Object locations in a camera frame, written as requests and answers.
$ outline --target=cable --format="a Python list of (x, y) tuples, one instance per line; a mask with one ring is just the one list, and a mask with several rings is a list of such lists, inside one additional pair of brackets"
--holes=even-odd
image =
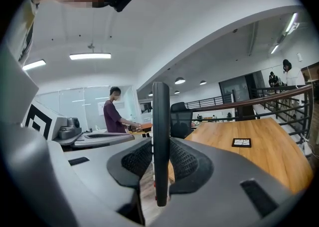
[(311, 153), (314, 155), (314, 157), (319, 159), (319, 155), (315, 154), (314, 147), (308, 143), (309, 139), (306, 139), (302, 133), (300, 133), (300, 137), (303, 138), (303, 143), (307, 143), (307, 145), (311, 147), (310, 150), (311, 150)]

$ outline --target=window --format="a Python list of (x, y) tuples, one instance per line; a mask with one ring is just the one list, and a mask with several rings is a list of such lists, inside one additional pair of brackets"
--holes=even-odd
[(142, 114), (143, 114), (143, 113), (150, 113), (150, 112), (151, 112), (152, 106), (151, 106), (151, 103), (150, 103), (150, 102), (142, 103), (142, 104), (140, 104), (140, 105), (141, 105)]

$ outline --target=orange object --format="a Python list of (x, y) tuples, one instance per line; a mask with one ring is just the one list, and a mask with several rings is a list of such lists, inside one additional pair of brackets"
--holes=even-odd
[(152, 124), (150, 122), (141, 124), (142, 129), (151, 128)]

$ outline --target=maroon shirt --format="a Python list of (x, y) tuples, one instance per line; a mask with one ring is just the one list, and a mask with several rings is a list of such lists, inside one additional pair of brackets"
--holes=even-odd
[(108, 132), (126, 133), (124, 126), (119, 122), (121, 116), (111, 101), (105, 102), (103, 112)]

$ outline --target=doorway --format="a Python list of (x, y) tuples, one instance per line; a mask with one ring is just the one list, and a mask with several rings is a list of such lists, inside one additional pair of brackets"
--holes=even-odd
[(256, 93), (253, 93), (251, 89), (256, 89), (256, 83), (253, 74), (249, 74), (245, 76), (246, 84), (248, 87), (249, 99), (257, 98)]

